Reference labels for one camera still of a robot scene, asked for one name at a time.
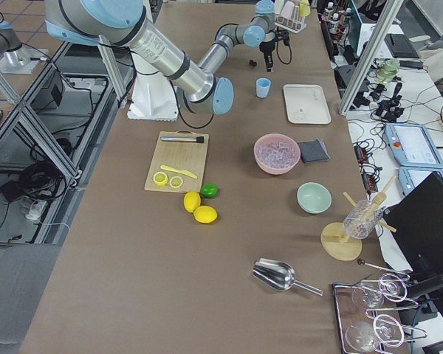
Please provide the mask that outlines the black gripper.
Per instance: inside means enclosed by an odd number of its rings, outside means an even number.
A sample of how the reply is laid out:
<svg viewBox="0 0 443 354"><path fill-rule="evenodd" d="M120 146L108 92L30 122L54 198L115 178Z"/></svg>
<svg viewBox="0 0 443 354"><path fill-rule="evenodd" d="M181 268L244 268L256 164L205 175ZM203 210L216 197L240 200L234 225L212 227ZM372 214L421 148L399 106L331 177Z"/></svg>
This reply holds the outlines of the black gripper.
<svg viewBox="0 0 443 354"><path fill-rule="evenodd" d="M290 46L289 31L286 29L277 28L266 34L266 38L259 45L260 51L264 55L264 62L267 72L273 70L272 52L276 48L277 42L282 41L285 46Z"/></svg>

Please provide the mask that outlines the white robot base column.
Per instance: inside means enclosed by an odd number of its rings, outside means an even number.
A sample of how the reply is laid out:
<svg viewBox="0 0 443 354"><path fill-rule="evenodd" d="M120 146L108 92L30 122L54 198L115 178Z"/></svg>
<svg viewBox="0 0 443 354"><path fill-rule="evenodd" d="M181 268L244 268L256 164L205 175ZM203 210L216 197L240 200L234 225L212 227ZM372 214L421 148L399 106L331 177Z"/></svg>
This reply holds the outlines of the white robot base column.
<svg viewBox="0 0 443 354"><path fill-rule="evenodd" d="M179 107L171 82L139 55L131 55L137 77L134 83L129 119L175 122Z"/></svg>

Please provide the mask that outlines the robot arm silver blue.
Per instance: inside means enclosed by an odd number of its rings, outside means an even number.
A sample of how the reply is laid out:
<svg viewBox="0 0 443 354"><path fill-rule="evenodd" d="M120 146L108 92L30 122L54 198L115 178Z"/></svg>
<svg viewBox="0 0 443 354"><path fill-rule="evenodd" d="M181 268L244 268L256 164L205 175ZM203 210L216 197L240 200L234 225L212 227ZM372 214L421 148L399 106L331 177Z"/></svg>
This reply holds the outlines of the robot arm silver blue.
<svg viewBox="0 0 443 354"><path fill-rule="evenodd" d="M233 84L216 77L217 69L234 46L258 47L275 29L273 2L258 1L250 23L223 26L205 56L194 63L153 25L142 1L45 1L44 6L52 37L97 46L104 36L110 44L128 48L177 85L180 100L194 113L221 115L232 108Z"/></svg>

